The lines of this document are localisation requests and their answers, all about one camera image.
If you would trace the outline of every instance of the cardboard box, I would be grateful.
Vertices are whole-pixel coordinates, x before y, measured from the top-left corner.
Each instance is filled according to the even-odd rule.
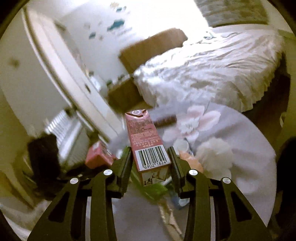
[[[125,114],[133,157],[143,186],[166,180],[170,159],[147,110]]]
[[[102,165],[111,166],[116,156],[111,154],[102,141],[98,141],[90,147],[85,165],[90,169],[95,169]]]
[[[133,106],[144,101],[140,95],[133,78],[121,81],[108,91],[108,102],[117,111],[124,113],[133,108]]]

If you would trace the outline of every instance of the bedsheet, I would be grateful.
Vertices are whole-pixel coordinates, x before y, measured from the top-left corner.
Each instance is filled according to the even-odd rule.
[[[214,103],[209,105],[196,103],[196,105],[204,105],[205,114],[217,111],[221,115],[216,125],[206,131],[200,131],[195,143],[192,144],[192,149],[195,151],[201,143],[212,137],[221,138],[232,147],[235,161],[231,168],[231,179],[267,226],[276,196],[276,163],[272,146],[257,127],[237,111]],[[187,103],[175,103],[149,110],[149,114],[153,121],[161,120],[167,116],[184,113],[189,106]],[[157,129],[162,139],[164,131],[168,128],[171,126]],[[120,142],[117,139],[111,142],[113,150],[126,145],[127,132],[122,133],[119,138]],[[174,141],[175,138],[164,142],[165,148],[172,146]],[[129,185],[124,197],[112,200],[112,203],[118,241],[172,240],[163,224],[158,207],[145,199],[135,186]],[[181,210],[174,209],[173,213],[182,234],[185,234],[188,206]],[[213,228],[215,219],[212,221],[211,240],[216,240]]]
[[[189,39],[141,65],[135,83],[151,106],[202,98],[244,112],[263,97],[283,48],[283,38],[269,29]]]

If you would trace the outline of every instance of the wall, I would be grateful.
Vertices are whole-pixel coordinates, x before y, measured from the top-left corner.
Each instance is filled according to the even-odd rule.
[[[268,0],[261,0],[261,2],[267,12],[269,24],[277,29],[292,33],[291,28],[278,10]]]
[[[291,75],[291,86],[287,116],[279,137],[276,140],[275,151],[291,137],[296,137],[296,39],[285,38],[287,71]]]
[[[124,24],[108,31],[115,20]],[[188,37],[197,37],[207,28],[193,0],[127,0],[118,5],[91,0],[60,21],[72,35],[86,66],[105,81],[127,73],[118,59],[120,49],[171,27],[181,28]]]
[[[29,137],[0,89],[0,170],[13,162],[17,152],[23,150]]]
[[[30,0],[26,6],[50,18],[60,19],[86,2],[88,0]]]
[[[0,86],[6,100],[28,133],[40,133],[43,121],[52,120],[69,106],[41,62],[27,35],[22,10],[0,39]]]

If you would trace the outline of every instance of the barcode number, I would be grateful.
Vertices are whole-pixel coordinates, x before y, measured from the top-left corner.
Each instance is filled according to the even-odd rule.
[[[140,171],[170,163],[163,145],[135,151]]]

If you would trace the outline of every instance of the white duvet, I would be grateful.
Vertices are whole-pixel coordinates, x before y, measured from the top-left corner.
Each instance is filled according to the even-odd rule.
[[[202,98],[243,112],[270,85],[283,45],[276,31],[262,29],[185,43],[141,65],[135,82],[151,106]]]

